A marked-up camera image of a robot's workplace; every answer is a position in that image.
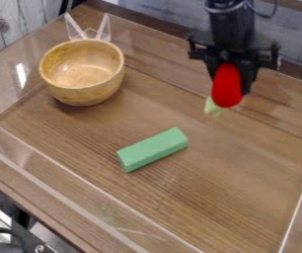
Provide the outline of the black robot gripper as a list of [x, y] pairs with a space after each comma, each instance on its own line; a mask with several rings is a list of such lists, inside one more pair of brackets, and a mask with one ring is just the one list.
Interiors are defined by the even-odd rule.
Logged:
[[250, 9], [209, 13], [210, 29], [188, 35], [190, 59], [205, 63], [214, 78], [221, 63], [240, 67], [242, 94], [250, 92], [260, 67], [277, 69], [280, 44], [254, 29]]

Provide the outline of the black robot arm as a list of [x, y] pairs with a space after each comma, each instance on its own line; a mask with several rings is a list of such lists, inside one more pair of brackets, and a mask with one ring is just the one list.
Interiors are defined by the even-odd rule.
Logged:
[[241, 94], [250, 92], [261, 68], [276, 70], [280, 65], [280, 43], [254, 29], [254, 17], [271, 18], [253, 7], [253, 0], [204, 0], [209, 30], [190, 32], [188, 56], [201, 60], [212, 78], [222, 63], [232, 63], [240, 72]]

